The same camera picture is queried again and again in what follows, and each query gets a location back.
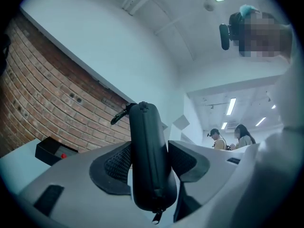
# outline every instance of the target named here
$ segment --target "woman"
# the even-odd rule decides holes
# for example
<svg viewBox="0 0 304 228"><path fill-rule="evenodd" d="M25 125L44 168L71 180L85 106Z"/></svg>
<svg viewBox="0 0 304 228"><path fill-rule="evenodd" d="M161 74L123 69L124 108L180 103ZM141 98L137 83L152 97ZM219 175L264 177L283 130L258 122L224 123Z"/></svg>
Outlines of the woman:
<svg viewBox="0 0 304 228"><path fill-rule="evenodd" d="M234 144L231 144L230 147L233 150L256 143L255 139L251 136L243 124L240 124L236 127L234 130L234 135L238 139L238 144L236 146Z"/></svg>

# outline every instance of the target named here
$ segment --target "white table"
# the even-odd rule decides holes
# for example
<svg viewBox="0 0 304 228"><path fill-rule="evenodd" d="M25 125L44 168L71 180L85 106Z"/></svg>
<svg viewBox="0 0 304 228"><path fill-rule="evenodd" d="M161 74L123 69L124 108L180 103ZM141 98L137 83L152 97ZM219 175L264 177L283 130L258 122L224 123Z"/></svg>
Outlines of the white table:
<svg viewBox="0 0 304 228"><path fill-rule="evenodd" d="M35 157L36 145L39 142L39 139L34 139L0 159L0 175L10 192L19 194L50 168Z"/></svg>

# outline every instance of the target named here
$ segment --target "brick wall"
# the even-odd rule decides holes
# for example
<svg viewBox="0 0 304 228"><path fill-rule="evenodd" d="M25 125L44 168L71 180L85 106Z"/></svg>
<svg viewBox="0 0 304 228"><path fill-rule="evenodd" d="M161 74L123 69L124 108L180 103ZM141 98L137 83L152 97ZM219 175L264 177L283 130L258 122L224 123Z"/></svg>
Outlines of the brick wall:
<svg viewBox="0 0 304 228"><path fill-rule="evenodd" d="M128 118L110 125L125 100L95 81L21 13L7 34L12 44L0 78L2 153L48 136L79 152L130 140Z"/></svg>

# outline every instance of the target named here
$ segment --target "black box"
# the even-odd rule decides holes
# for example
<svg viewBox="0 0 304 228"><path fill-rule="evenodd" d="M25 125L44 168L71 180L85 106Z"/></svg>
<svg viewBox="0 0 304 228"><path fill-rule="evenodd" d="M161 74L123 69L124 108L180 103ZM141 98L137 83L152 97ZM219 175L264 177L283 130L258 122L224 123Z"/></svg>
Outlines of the black box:
<svg viewBox="0 0 304 228"><path fill-rule="evenodd" d="M77 150L67 147L55 139L48 137L37 144L35 157L45 164L52 166L62 159L62 154L65 154L65 157L69 157L77 153Z"/></svg>

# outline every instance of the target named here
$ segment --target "white ceiling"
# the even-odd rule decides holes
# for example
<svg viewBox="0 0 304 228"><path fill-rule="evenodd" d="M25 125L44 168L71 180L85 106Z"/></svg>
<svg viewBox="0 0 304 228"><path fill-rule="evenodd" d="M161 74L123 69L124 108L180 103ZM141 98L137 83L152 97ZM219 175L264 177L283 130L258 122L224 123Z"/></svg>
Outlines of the white ceiling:
<svg viewBox="0 0 304 228"><path fill-rule="evenodd" d="M220 129L224 122L228 122L226 131L234 130L238 124L244 124L248 129L279 126L281 124L279 115L276 109L271 109L274 103L269 101L267 95L271 87L263 86L193 97L203 130ZM232 114L227 115L231 98L236 98L237 101ZM263 117L266 119L258 127L255 127Z"/></svg>
<svg viewBox="0 0 304 228"><path fill-rule="evenodd" d="M122 5L125 0L115 1ZM134 0L126 12L130 13L140 1ZM213 11L204 9L206 1L214 6ZM176 65L185 69L210 51L216 59L238 56L231 53L235 47L229 51L221 48L218 29L221 23L228 23L229 16L243 4L253 5L285 20L270 0L148 0L133 16L159 38Z"/></svg>

